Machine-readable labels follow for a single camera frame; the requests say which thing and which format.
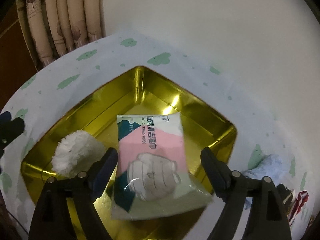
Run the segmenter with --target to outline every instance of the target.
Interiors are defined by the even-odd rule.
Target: wooden cabinet
[[[0,110],[35,73],[14,3],[0,23]]]

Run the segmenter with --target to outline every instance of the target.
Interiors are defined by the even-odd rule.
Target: rolled paper
[[[70,52],[75,49],[75,44],[73,42],[71,32],[67,0],[57,0],[57,11],[62,37],[66,45],[67,51]]]
[[[83,0],[67,0],[73,40],[77,48],[88,43]]]
[[[56,0],[45,0],[45,5],[47,8],[48,21],[53,42],[59,56],[61,57],[67,53],[67,49],[63,41],[62,32],[60,28],[57,11],[57,2]]]
[[[54,61],[41,11],[41,0],[26,0],[29,28],[36,51],[44,66]]]
[[[41,12],[42,12],[42,18],[43,18],[43,22],[44,22],[45,31],[47,32],[47,36],[48,36],[48,39],[49,39],[49,44],[50,44],[50,47],[51,47],[51,49],[53,51],[53,56],[56,59],[56,58],[59,57],[59,55],[57,53],[57,50],[56,50],[56,47],[54,45],[53,38],[52,38],[52,35],[51,35],[49,21],[48,21],[48,15],[47,15],[47,8],[45,6],[45,0],[40,0],[40,1],[41,1]]]
[[[27,16],[26,0],[16,0],[16,2],[17,2],[18,18],[19,18],[20,27],[21,27],[24,40],[30,52],[32,61],[36,66],[36,69],[40,70],[42,68],[42,63],[40,62],[38,52],[36,51],[36,46],[34,45],[32,40],[29,22],[28,22],[28,16]]]
[[[102,38],[99,0],[84,0],[84,12],[89,42]]]

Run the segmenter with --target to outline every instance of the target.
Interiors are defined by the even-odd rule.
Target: white wall
[[[102,11],[106,35],[133,28],[230,72],[300,140],[320,192],[320,25],[303,0],[103,0]]]

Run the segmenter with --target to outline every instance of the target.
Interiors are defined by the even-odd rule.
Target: pink packaging
[[[180,113],[118,115],[113,219],[144,220],[206,206],[211,195],[189,173]]]

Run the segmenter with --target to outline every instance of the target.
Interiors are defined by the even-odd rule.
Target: blue towel
[[[282,159],[277,154],[266,156],[258,165],[258,167],[242,172],[242,174],[251,179],[262,179],[264,176],[269,176],[275,186],[280,184],[281,177],[285,174],[286,169],[283,166]],[[251,207],[252,198],[247,198],[244,209]]]

